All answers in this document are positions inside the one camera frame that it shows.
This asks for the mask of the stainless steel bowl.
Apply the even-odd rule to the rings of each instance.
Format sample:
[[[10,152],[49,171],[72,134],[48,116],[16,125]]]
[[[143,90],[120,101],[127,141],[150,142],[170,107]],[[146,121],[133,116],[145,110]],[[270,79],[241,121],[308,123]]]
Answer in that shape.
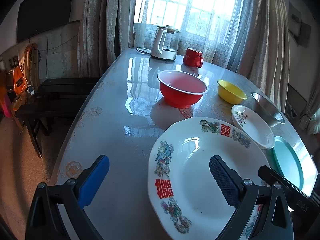
[[[267,98],[259,93],[251,92],[253,98],[252,110],[257,113],[270,127],[284,125],[283,113]]]

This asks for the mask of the large white dragon plate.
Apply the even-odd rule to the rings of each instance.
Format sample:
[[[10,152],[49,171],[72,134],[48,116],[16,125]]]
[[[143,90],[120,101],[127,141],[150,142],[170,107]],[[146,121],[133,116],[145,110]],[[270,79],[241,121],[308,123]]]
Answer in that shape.
[[[241,178],[263,182],[267,159],[257,144],[233,125],[193,117],[171,125],[149,156],[148,195],[172,239],[215,239],[234,212],[209,169],[219,155]]]

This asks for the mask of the white floral plate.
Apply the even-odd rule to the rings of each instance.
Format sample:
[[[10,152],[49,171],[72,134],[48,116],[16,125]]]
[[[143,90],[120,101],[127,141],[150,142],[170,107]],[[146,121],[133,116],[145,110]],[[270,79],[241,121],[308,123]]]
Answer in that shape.
[[[234,105],[231,114],[234,125],[244,131],[261,149],[274,147],[274,134],[257,113],[243,105]]]

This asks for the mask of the yellow plastic bowl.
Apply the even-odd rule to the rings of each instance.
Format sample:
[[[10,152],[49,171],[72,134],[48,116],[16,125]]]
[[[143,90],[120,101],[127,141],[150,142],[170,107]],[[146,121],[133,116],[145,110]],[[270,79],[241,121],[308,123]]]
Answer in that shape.
[[[247,99],[247,95],[236,85],[226,80],[218,80],[217,84],[219,97],[231,105],[240,104]]]

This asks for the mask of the red plastic bowl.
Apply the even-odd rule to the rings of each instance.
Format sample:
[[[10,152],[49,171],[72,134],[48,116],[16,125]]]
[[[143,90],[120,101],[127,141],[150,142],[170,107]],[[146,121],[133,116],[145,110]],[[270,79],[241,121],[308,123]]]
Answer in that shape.
[[[201,79],[186,72],[164,70],[157,78],[164,101],[175,108],[189,108],[208,92],[208,86]]]

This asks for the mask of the teal plate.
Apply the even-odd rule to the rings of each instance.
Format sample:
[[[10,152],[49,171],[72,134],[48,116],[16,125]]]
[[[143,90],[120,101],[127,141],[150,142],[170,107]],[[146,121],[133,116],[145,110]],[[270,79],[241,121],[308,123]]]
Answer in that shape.
[[[301,190],[304,185],[304,177],[296,152],[284,138],[275,136],[274,140],[272,155],[279,173]]]

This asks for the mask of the orange cabinet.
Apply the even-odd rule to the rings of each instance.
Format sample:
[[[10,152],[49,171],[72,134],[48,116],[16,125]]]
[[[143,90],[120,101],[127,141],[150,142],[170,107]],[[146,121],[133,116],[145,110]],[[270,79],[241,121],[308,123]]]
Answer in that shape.
[[[27,80],[21,67],[1,71],[1,111],[8,118],[21,118],[19,110],[27,102]]]

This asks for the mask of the beige right curtain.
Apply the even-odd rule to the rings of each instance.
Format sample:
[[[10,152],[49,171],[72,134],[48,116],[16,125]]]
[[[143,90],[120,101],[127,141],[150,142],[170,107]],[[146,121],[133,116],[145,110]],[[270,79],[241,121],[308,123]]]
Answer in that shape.
[[[245,0],[227,69],[243,75],[284,111],[290,46],[284,0]]]

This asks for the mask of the wooden chair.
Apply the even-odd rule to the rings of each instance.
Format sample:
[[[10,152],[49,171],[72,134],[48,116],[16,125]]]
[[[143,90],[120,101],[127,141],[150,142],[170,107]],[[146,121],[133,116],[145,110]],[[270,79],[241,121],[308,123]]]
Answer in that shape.
[[[40,86],[39,78],[39,48],[36,43],[29,44],[23,54],[23,76],[27,86],[33,87],[35,91]]]

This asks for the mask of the red mug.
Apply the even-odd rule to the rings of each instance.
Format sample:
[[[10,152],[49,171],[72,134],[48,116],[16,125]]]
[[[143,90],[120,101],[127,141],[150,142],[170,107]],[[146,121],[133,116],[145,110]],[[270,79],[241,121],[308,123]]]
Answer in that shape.
[[[193,48],[187,48],[183,57],[183,63],[189,67],[201,68],[203,65],[202,52]]]

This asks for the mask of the beige left curtain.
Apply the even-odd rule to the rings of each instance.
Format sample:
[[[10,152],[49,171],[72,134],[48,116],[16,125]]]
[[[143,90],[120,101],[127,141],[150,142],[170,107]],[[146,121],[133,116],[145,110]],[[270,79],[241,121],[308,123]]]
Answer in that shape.
[[[85,0],[78,34],[80,77],[101,77],[117,57],[133,47],[136,0]]]

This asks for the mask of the white glass electric kettle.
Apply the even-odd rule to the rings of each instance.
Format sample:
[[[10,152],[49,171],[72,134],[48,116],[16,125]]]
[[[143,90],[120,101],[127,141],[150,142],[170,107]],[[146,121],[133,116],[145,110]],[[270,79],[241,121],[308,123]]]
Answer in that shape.
[[[160,60],[176,59],[180,30],[170,25],[158,26],[150,55]]]

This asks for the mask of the sheer white curtain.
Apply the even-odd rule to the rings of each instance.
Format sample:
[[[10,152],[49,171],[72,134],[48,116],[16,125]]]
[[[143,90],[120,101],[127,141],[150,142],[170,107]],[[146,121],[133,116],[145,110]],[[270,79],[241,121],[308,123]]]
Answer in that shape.
[[[206,62],[227,67],[248,19],[251,0],[136,0],[135,47],[150,49],[158,26],[180,31],[177,53],[187,48]]]

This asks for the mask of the wall electrical box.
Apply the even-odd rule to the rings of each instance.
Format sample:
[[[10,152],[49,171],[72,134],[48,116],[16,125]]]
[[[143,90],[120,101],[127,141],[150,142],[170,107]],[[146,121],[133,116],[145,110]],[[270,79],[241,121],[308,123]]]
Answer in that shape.
[[[298,46],[308,48],[311,36],[311,26],[302,21],[301,12],[291,2],[288,9],[288,28]]]

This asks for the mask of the black wall television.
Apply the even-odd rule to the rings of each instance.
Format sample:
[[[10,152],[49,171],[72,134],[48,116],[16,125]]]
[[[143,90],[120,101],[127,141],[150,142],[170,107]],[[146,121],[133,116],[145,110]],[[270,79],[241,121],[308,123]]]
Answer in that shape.
[[[72,0],[24,0],[17,16],[17,42],[69,22]]]

